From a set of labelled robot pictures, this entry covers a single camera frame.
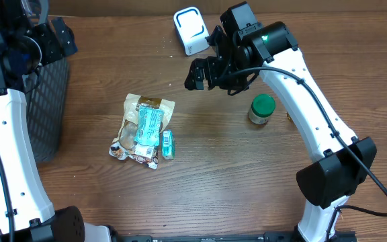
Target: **plastic packaging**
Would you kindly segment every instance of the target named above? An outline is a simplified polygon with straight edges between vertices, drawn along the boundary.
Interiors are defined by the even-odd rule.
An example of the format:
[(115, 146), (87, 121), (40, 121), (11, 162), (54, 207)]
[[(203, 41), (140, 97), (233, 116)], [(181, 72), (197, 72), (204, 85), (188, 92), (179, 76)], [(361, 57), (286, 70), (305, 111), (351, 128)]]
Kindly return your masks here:
[[(158, 167), (158, 148), (154, 146), (156, 141), (153, 142), (153, 139), (144, 139), (141, 138), (143, 143), (139, 143), (136, 136), (138, 132), (143, 132), (154, 127), (154, 134), (156, 131), (162, 132), (168, 125), (174, 110), (175, 103), (167, 101), (165, 99), (159, 98), (148, 98), (134, 94), (128, 94), (124, 102), (124, 117), (122, 121), (122, 126), (119, 129), (118, 137), (113, 140), (113, 144), (109, 149), (109, 154), (118, 158), (119, 160), (125, 160), (128, 157), (145, 165), (146, 167), (157, 169)], [(145, 114), (160, 114), (159, 125), (153, 124), (148, 125), (148, 128), (144, 129), (145, 124), (141, 124), (141, 129), (139, 129), (139, 120), (142, 120), (144, 116), (139, 115), (139, 111), (148, 110)]]
[(146, 146), (159, 146), (159, 129), (164, 112), (141, 105), (138, 111), (138, 131), (135, 142)]
[(162, 156), (164, 159), (174, 159), (175, 143), (171, 130), (166, 130), (162, 134)]

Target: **wood grain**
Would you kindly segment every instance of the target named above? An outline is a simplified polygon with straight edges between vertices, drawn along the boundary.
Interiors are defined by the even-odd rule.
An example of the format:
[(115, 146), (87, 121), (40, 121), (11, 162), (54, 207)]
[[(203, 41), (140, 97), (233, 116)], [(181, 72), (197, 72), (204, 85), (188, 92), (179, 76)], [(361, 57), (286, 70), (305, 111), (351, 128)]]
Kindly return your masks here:
[[(51, 0), (50, 13), (66, 16), (173, 15), (195, 6), (202, 14), (222, 14), (241, 0)], [(249, 0), (255, 13), (387, 11), (387, 0)]]
[[(257, 16), (285, 22), (316, 82), (359, 137), (371, 136), (372, 171), (387, 186), (387, 12), (297, 13)], [(205, 17), (211, 31), (218, 15)], [(171, 17), (70, 17), (79, 53), (71, 80), (60, 151), (41, 164), (56, 209), (80, 208), (90, 223), (124, 235), (228, 235), (291, 231), (304, 197), (295, 174), (310, 164), (296, 127), (277, 110), (265, 127), (247, 119), (252, 99), (270, 93), (260, 81), (235, 97), (225, 91), (187, 91), (191, 61), (177, 42)], [(176, 102), (168, 126), (176, 159), (153, 171), (108, 155), (128, 93)], [(386, 211), (371, 179), (350, 204)], [(387, 240), (387, 218), (347, 211), (338, 228), (359, 241)]]

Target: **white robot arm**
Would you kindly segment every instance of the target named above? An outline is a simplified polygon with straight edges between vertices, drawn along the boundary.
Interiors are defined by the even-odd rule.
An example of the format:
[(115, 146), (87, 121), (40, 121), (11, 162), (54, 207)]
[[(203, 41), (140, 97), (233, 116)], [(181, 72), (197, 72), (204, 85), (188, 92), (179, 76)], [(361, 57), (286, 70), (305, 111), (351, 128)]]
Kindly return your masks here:
[[(277, 93), (298, 127), (313, 162), (296, 176), (307, 202), (302, 220), (290, 233), (290, 241), (324, 242), (334, 234), (333, 239), (339, 241), (334, 226), (342, 208), (387, 216), (387, 213), (344, 205), (366, 175), (387, 195), (386, 188), (369, 170), (376, 155), (376, 146), (370, 138), (359, 140), (335, 113), (308, 72), (298, 43), (286, 26), (278, 22), (264, 28), (256, 21), (247, 3), (231, 7), (220, 19), (226, 34), (232, 38), (224, 35), (222, 28), (216, 27), (208, 42), (217, 44), (220, 55), (206, 60), (196, 59), (185, 87), (203, 89), (202, 80), (205, 77), (209, 88), (220, 86), (244, 91), (251, 83), (247, 82), (247, 76), (257, 72), (256, 76), (260, 75)], [(35, 57), (24, 63), (26, 67), (34, 69), (40, 61), (49, 63), (54, 60), (53, 56), (42, 52), (41, 48), (48, 46), (38, 44), (41, 37), (47, 36), (22, 39), (22, 44), (29, 47), (26, 54)], [(70, 36), (59, 37), (66, 40)], [(62, 47), (65, 53), (73, 54), (77, 48), (71, 41), (68, 43), (71, 44)], [(25, 61), (25, 56), (17, 54), (24, 50), (3, 52), (5, 46), (0, 35), (0, 52), (12, 54), (5, 56), (9, 60), (17, 58), (17, 62)], [(19, 67), (19, 63), (0, 61), (0, 241), (7, 241), (8, 238), (10, 241), (35, 242), (142, 241), (123, 239), (108, 226), (84, 223), (79, 209), (74, 206), (54, 210), (32, 154), (26, 127), (25, 90), (21, 88), (23, 85), (13, 84), (19, 81), (18, 76), (24, 74), (21, 71), (26, 68), (11, 68), (12, 64)], [(271, 240), (269, 235), (266, 232), (262, 242), (280, 241), (278, 238)], [(143, 239), (152, 242), (151, 237)]]
[(248, 90), (260, 76), (280, 98), (313, 162), (297, 173), (298, 185), (307, 201), (291, 241), (328, 241), (335, 234), (342, 208), (387, 216), (344, 205), (366, 175), (387, 196), (387, 189), (370, 171), (376, 146), (371, 138), (359, 140), (332, 109), (308, 72), (298, 43), (287, 27), (281, 22), (264, 27), (246, 2), (230, 7), (220, 21), (226, 34), (216, 26), (208, 38), (218, 56), (194, 60), (185, 87), (204, 89), (205, 78), (208, 89), (219, 86), (227, 89), (229, 95), (236, 95)]
[[(263, 63), (264, 67), (275, 67), (285, 71), (293, 72), (300, 78), (303, 78), (308, 86), (314, 91), (321, 104), (325, 108), (331, 122), (340, 132), (340, 137), (347, 143), (352, 143), (355, 133), (338, 117), (329, 102), (325, 99), (302, 57), (300, 50), (285, 50), (274, 56), (271, 63)], [(282, 101), (296, 127), (300, 131), (302, 139), (306, 145), (308, 155), (312, 162), (317, 162), (325, 158), (325, 151), (331, 150), (333, 153), (343, 149), (337, 139), (330, 133), (327, 122), (323, 118), (318, 106), (312, 99), (307, 90), (297, 84), (296, 81), (289, 79), (287, 75), (274, 71), (261, 71), (259, 76), (277, 94)], [(321, 242), (325, 241), (327, 227), (331, 221), (334, 208), (346, 203), (349, 196), (341, 196), (332, 202), (327, 208), (315, 206), (306, 201), (304, 215), (298, 223), (298, 230), (305, 241)], [(337, 219), (333, 222), (330, 236), (335, 234), (334, 226)]]

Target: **black mesh basket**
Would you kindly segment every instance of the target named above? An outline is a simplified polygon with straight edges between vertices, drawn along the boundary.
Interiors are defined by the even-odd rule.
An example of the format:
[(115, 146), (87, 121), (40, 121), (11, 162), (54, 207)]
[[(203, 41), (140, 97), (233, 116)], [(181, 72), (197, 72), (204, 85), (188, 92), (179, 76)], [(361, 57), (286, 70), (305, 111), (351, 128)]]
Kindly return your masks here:
[[(69, 66), (64, 58), (41, 67), (41, 84), (26, 95), (26, 120), (36, 162), (50, 161), (59, 147)], [(25, 80), (26, 89), (33, 88), (35, 74)]]

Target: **black cable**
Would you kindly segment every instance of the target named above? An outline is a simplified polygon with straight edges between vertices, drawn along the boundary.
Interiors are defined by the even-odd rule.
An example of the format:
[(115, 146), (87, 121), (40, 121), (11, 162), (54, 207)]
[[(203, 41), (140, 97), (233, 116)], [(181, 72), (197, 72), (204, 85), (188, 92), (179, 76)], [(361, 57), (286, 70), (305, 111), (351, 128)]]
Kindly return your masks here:
[(31, 91), (35, 90), (40, 84), (41, 84), (41, 75), (40, 75), (40, 72), (38, 71), (38, 69), (35, 69), (34, 70), (35, 74), (37, 75), (37, 80), (35, 82), (35, 85), (33, 88), (31, 88), (31, 90), (25, 92), (25, 95), (30, 93)]
[[(236, 77), (236, 76), (239, 76), (239, 75), (245, 75), (246, 73), (253, 73), (255, 71), (275, 71), (275, 72), (278, 72), (278, 73), (282, 73), (282, 74), (285, 74), (291, 78), (293, 78), (297, 84), (301, 84), (306, 90), (307, 92), (312, 96), (314, 102), (316, 103), (316, 105), (318, 106), (320, 112), (322, 113), (325, 121), (327, 122), (327, 124), (329, 125), (329, 128), (331, 129), (333, 135), (335, 136), (335, 138), (339, 141), (339, 143), (341, 144), (341, 146), (343, 146), (344, 149), (347, 150), (347, 152), (349, 152), (350, 156), (355, 159), (356, 163), (371, 177), (371, 179), (374, 181), (374, 183), (381, 189), (381, 191), (384, 193), (384, 195), (387, 197), (387, 189), (386, 187), (382, 184), (382, 182), (380, 182), (380, 180), (370, 171), (370, 169), (368, 169), (368, 167), (366, 167), (361, 159), (349, 148), (349, 146), (346, 145), (346, 143), (344, 142), (344, 140), (340, 137), (339, 135), (339, 132), (335, 129), (333, 123), (331, 122), (327, 112), (325, 111), (325, 109), (323, 108), (320, 100), (317, 98), (316, 94), (313, 92), (313, 90), (310, 88), (310, 86), (307, 85), (307, 83), (304, 82), (304, 80), (300, 77), (298, 77), (297, 75), (289, 72), (289, 71), (285, 71), (283, 69), (279, 69), (279, 68), (275, 68), (275, 67), (253, 67), (253, 68), (248, 68), (248, 69), (243, 69), (241, 71), (237, 71), (237, 72), (234, 72), (234, 73), (231, 73), (223, 78), (220, 78), (218, 79), (219, 81), (223, 81), (225, 79), (228, 79), (228, 78), (231, 78), (231, 77)], [(387, 217), (387, 212), (376, 212), (376, 211), (373, 211), (373, 210), (368, 210), (368, 209), (365, 209), (365, 208), (360, 208), (360, 207), (357, 207), (357, 206), (352, 206), (352, 205), (341, 205), (341, 206), (337, 206), (335, 207), (334, 209), (334, 212), (333, 212), (333, 215), (331, 217), (331, 221), (328, 225), (328, 229), (327, 229), (327, 239), (326, 239), (326, 242), (329, 241), (329, 235), (331, 233), (331, 228), (334, 224), (334, 221), (337, 217), (337, 213), (339, 211), (341, 211), (341, 209), (352, 209), (352, 210), (356, 210), (356, 211), (359, 211), (359, 212), (364, 212), (364, 213), (367, 213), (367, 214), (371, 214), (371, 215), (374, 215), (374, 216), (386, 216)]]
[(7, 216), (8, 216), (8, 224), (9, 224), (9, 237), (10, 237), (9, 241), (14, 242), (14, 213), (13, 213), (13, 208), (11, 207), (11, 198), (10, 198), (10, 193), (8, 190), (7, 178), (5, 176), (4, 166), (3, 166), (3, 162), (1, 160), (1, 156), (0, 156), (0, 178), (1, 178), (1, 183), (3, 186), (5, 206), (7, 208)]

